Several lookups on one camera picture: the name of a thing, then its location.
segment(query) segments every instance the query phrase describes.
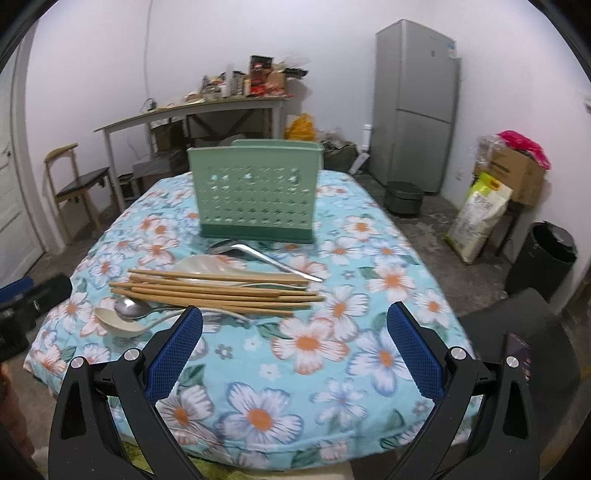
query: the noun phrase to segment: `blue floral tablecloth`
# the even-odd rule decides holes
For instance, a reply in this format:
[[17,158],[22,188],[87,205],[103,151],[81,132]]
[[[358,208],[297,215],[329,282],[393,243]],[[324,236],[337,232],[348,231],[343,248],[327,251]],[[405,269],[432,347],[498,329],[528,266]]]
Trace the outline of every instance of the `blue floral tablecloth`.
[[[249,468],[326,465],[406,445],[433,408],[412,381],[385,328],[401,300],[448,346],[472,348],[439,286],[406,238],[350,176],[322,171],[314,245],[251,244],[324,279],[326,297],[288,319],[250,328],[217,318],[204,326],[177,385],[158,411],[189,452]],[[108,333],[93,314],[112,307],[109,281],[132,267],[172,269],[213,241],[199,236],[190,174],[159,181],[90,249],[72,275],[69,301],[53,309],[24,368],[57,393],[69,360],[115,360],[142,348],[164,322],[135,339]],[[223,257],[238,268],[272,271]],[[119,431],[132,436],[110,398]],[[456,441],[469,433],[470,413]]]

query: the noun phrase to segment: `metal screw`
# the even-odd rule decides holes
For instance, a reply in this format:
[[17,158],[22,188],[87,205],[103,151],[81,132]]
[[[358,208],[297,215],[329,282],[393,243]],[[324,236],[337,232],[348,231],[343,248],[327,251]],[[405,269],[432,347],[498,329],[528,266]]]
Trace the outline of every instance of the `metal screw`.
[[137,348],[130,348],[123,354],[123,358],[126,360],[135,360],[139,357],[139,350]]
[[517,368],[519,366],[519,360],[517,360],[514,356],[508,356],[507,365],[509,365],[511,368]]
[[455,346],[452,348],[452,357],[456,360],[464,360],[466,358],[466,351],[463,348]]
[[83,364],[84,364],[84,357],[83,356],[77,356],[76,358],[73,358],[72,361],[70,362],[70,365],[72,366],[72,368],[80,368]]

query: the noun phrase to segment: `chair leg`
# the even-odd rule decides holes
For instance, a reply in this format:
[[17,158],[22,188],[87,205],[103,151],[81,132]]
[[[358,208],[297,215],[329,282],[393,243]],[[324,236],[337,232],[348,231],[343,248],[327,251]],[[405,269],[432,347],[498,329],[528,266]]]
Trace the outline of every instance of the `chair leg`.
[[113,180],[111,180],[111,173],[107,173],[107,180],[109,180],[109,187],[111,187],[111,205],[114,205],[121,215],[123,212],[121,211],[121,208],[119,208],[119,202],[117,201],[117,195],[115,194],[115,186],[113,185]]
[[66,238],[66,244],[71,245],[72,237],[70,236],[70,232],[68,231],[68,227],[66,226],[66,219],[64,218],[63,212],[61,211],[60,203],[55,198],[53,199],[53,202],[56,204],[57,217],[60,219],[61,226],[64,229],[64,237]]
[[97,231],[99,233],[102,233],[103,228],[100,224],[99,214],[96,211],[95,204],[92,203],[92,200],[90,199],[90,196],[88,195],[88,190],[85,190],[84,193],[82,193],[82,200],[84,201],[84,205],[86,206],[86,210],[90,214],[90,220],[95,224]]

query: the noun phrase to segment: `black device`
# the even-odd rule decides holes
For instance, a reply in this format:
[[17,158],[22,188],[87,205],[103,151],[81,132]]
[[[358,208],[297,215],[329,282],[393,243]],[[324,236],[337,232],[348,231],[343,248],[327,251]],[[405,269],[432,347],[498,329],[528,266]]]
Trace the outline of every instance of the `black device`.
[[15,292],[14,298],[0,303],[0,363],[24,352],[29,347],[26,333],[35,321],[71,294],[70,279],[59,274],[28,291]]

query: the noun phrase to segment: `chair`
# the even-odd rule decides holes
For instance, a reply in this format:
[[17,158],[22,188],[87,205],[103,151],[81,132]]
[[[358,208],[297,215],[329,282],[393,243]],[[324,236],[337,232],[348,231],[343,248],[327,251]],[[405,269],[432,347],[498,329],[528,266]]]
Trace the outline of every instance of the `chair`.
[[581,379],[579,363],[560,319],[537,291],[528,288],[459,320],[484,361],[502,361],[507,332],[529,344],[529,387],[540,448],[545,448],[568,412]]
[[[96,229],[100,233],[102,227],[100,225],[99,214],[96,210],[94,203],[92,203],[90,196],[88,195],[88,190],[90,190],[90,188],[92,188],[97,183],[100,184],[101,187],[104,187],[106,177],[107,181],[109,182],[109,186],[111,187],[111,198],[113,199],[115,197],[115,189],[113,188],[113,182],[109,175],[109,167],[100,168],[98,170],[91,171],[90,173],[85,173],[82,176],[80,175],[78,171],[78,165],[76,164],[76,153],[74,152],[74,149],[77,146],[77,143],[73,143],[72,145],[56,148],[55,150],[50,151],[44,160],[47,178],[49,179],[49,186],[51,188],[51,193],[53,194],[53,199],[56,204],[57,214],[63,225],[64,232],[66,233],[68,244],[72,242],[72,238],[70,236],[70,233],[68,232],[66,221],[61,212],[60,202],[72,198],[81,197],[89,219],[95,224]],[[53,184],[53,179],[51,178],[51,166],[56,162],[56,160],[58,160],[58,158],[62,157],[70,157],[70,162],[72,163],[72,171],[74,174],[74,180],[71,181],[65,187],[63,187],[59,192],[56,192],[55,185]],[[112,201],[111,203],[113,205],[116,205],[117,209],[119,210],[119,205],[116,201]]]

